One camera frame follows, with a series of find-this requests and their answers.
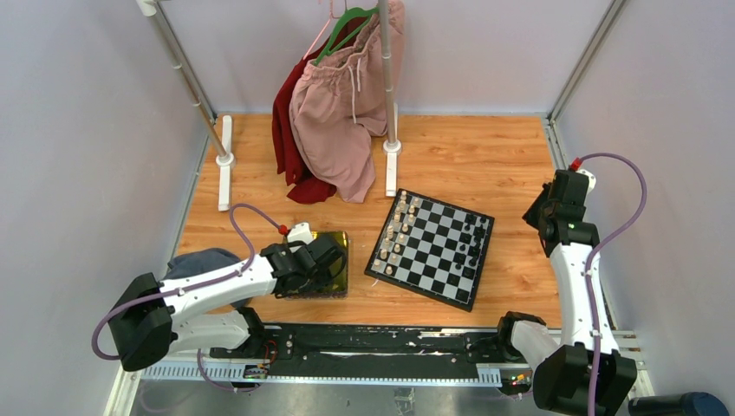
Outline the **black and white chessboard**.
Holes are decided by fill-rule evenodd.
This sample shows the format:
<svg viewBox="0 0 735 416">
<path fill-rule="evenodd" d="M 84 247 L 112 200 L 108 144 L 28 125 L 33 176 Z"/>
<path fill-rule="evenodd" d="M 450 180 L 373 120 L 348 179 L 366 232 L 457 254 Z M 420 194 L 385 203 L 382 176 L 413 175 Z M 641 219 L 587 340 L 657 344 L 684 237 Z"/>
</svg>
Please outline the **black and white chessboard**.
<svg viewBox="0 0 735 416">
<path fill-rule="evenodd" d="M 407 192 L 407 203 L 400 204 L 400 193 Z M 407 224 L 408 206 L 416 198 L 418 204 L 413 213 L 414 222 L 409 225 L 408 233 L 401 232 L 401 226 Z M 394 212 L 401 210 L 401 222 L 394 222 Z M 465 217 L 474 215 L 475 223 L 469 234 L 462 228 L 467 224 Z M 475 253 L 469 251 L 472 242 L 477 241 L 473 232 L 477 226 L 478 216 L 487 216 L 489 224 L 485 228 L 485 237 L 481 240 L 478 264 L 468 265 L 469 257 Z M 491 234 L 495 218 L 453 205 L 417 192 L 400 189 L 394 197 L 391 209 L 381 228 L 379 237 L 370 254 L 364 273 L 382 282 L 409 290 L 413 293 L 429 297 L 435 301 L 470 312 L 475 303 L 485 259 L 489 250 Z M 386 240 L 387 227 L 394 227 L 394 238 Z M 393 247 L 401 245 L 399 254 L 393 253 Z M 458 251 L 459 244 L 466 245 L 466 252 Z M 387 260 L 381 260 L 381 249 L 389 251 Z M 382 271 L 372 270 L 374 260 L 384 263 Z M 461 266 L 459 274 L 451 273 L 454 264 Z M 388 265 L 394 267 L 392 276 L 385 274 Z"/>
</svg>

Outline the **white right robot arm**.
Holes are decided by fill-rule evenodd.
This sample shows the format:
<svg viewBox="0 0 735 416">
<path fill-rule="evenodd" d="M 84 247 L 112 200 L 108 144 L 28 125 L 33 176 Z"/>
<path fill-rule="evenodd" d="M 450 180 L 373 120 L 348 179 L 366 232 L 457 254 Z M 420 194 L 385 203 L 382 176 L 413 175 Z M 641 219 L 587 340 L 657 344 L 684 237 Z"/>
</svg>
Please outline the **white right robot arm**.
<svg viewBox="0 0 735 416">
<path fill-rule="evenodd" d="M 500 358 L 529 364 L 536 406 L 565 415 L 616 414 L 637 378 L 636 364 L 621 354 L 607 317 L 599 232 L 584 219 L 593 187 L 588 172 L 558 170 L 523 216 L 537 230 L 555 273 L 560 338 L 541 318 L 509 312 L 494 340 Z"/>
</svg>

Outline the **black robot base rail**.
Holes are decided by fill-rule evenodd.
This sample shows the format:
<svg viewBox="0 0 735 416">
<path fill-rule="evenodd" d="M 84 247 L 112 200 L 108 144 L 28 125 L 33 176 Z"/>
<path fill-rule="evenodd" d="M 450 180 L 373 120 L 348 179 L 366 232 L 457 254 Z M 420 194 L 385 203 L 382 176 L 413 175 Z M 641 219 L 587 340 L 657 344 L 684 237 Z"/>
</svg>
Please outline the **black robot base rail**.
<svg viewBox="0 0 735 416">
<path fill-rule="evenodd" d="M 516 312 L 495 328 L 259 323 L 240 347 L 175 352 L 157 343 L 122 366 L 145 380 L 209 380 L 236 391 L 287 383 L 495 387 L 553 402 L 586 400 L 594 381 L 601 406 L 626 396 L 638 375 L 619 347 L 594 354 Z"/>
</svg>

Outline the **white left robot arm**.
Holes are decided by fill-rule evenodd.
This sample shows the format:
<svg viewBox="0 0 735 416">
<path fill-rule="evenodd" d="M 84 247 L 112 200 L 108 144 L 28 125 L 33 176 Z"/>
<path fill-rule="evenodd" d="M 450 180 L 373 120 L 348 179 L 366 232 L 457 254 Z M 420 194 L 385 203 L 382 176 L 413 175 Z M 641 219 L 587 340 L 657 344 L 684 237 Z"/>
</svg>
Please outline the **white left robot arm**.
<svg viewBox="0 0 735 416">
<path fill-rule="evenodd" d="M 266 338 L 257 314 L 247 308 L 221 316 L 212 311 L 254 297 L 313 293 L 347 265 L 345 243 L 321 234 L 308 243 L 271 244 L 242 262 L 197 276 L 161 281 L 151 273 L 137 276 L 110 311 L 114 358 L 134 372 L 181 351 L 223 348 L 257 357 Z"/>
</svg>

